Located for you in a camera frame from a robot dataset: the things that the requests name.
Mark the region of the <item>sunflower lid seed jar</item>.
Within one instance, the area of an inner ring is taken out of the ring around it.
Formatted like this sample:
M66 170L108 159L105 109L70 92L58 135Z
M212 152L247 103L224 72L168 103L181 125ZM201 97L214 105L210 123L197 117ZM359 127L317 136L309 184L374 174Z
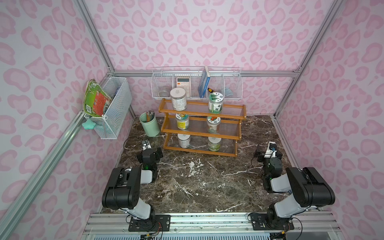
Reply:
M187 130L190 124L189 115L187 114L176 114L177 127L180 130Z

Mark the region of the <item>green label jar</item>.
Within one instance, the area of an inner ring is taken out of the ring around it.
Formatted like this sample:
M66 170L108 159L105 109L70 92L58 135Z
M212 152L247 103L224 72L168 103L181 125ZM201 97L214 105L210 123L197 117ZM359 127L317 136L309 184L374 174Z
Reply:
M208 148L211 152L218 152L221 147L221 138L208 137Z

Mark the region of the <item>tall white-lid seed jar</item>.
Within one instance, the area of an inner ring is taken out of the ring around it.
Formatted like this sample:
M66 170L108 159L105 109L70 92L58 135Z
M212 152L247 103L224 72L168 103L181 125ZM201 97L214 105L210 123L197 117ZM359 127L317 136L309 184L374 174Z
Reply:
M171 102L175 111L183 111L187 108L187 92L183 88L173 88L170 91Z

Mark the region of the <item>tomato lid seed jar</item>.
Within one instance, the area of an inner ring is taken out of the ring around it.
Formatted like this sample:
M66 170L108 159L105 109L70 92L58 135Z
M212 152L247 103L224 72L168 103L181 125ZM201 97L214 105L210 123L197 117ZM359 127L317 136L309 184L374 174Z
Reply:
M207 117L208 132L216 134L221 123L220 117L210 116Z

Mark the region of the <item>green leaf lid seed jar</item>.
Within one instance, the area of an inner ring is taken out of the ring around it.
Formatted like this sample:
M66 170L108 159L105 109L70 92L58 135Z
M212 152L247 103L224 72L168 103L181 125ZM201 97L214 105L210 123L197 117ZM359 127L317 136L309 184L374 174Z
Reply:
M221 93L211 93L208 97L209 111L213 114L220 114L223 110L224 96Z

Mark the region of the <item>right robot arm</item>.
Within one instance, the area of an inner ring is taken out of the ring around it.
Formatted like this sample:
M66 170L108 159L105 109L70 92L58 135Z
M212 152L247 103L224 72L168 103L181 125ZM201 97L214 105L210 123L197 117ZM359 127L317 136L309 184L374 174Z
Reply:
M266 223L272 228L287 227L289 220L311 207L333 205L336 196L332 188L313 167L287 167L283 174L283 154L275 142L268 142L267 150L258 161L263 163L263 186L268 193L289 193L280 202L271 204Z

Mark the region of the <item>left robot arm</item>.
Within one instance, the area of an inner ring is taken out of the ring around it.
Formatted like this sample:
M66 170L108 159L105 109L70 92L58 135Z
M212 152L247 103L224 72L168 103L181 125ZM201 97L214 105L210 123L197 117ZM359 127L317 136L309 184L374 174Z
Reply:
M158 177L157 163L163 157L161 148L152 148L149 140L142 141L143 150L137 155L139 166L112 170L102 195L102 206L122 210L140 224L156 224L155 211L140 198L140 187L153 183Z

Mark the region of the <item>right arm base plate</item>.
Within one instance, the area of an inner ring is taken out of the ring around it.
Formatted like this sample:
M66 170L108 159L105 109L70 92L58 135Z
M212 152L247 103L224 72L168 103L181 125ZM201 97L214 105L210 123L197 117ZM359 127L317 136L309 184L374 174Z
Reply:
M254 231L290 231L294 230L291 219L283 219L270 214L250 213L247 216Z

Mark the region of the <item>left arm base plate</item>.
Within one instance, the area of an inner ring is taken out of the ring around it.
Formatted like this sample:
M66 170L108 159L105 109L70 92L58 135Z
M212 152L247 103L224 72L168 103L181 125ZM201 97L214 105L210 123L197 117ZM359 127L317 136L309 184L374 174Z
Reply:
M171 223L171 215L155 215L147 220L135 220L131 219L129 222L129 232L169 232Z

